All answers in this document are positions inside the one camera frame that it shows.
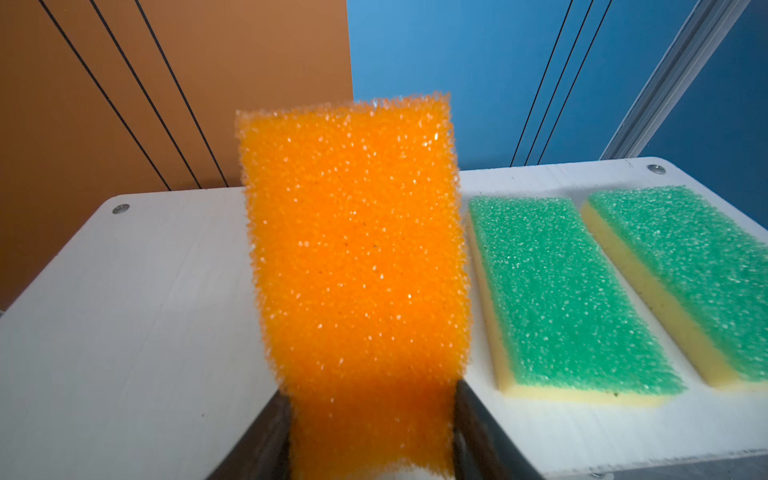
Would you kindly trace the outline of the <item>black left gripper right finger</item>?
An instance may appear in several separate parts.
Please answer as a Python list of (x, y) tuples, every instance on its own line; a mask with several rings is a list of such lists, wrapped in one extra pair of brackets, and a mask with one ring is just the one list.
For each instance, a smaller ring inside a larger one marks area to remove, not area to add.
[(464, 379), (456, 383), (454, 399), (456, 479), (543, 479)]

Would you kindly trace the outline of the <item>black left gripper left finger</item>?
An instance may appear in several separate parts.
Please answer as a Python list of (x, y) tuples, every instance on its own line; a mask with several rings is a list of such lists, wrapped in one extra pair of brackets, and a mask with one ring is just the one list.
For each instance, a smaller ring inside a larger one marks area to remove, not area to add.
[(290, 479), (291, 421), (291, 402), (277, 390), (207, 479)]

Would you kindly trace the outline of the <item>light green sponge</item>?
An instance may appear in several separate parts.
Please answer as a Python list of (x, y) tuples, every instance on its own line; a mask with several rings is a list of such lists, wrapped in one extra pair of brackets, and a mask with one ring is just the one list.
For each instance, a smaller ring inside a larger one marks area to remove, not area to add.
[(657, 406), (685, 392), (571, 200), (474, 197), (468, 216), (502, 393)]
[(766, 387), (766, 243), (684, 186), (599, 191), (581, 214), (709, 386)]

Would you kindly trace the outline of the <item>orange sponge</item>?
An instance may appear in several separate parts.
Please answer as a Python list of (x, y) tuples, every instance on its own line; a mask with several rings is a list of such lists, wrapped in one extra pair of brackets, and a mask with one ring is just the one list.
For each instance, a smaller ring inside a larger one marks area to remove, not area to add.
[(471, 302), (449, 96), (240, 111), (235, 134), (293, 476), (451, 476)]

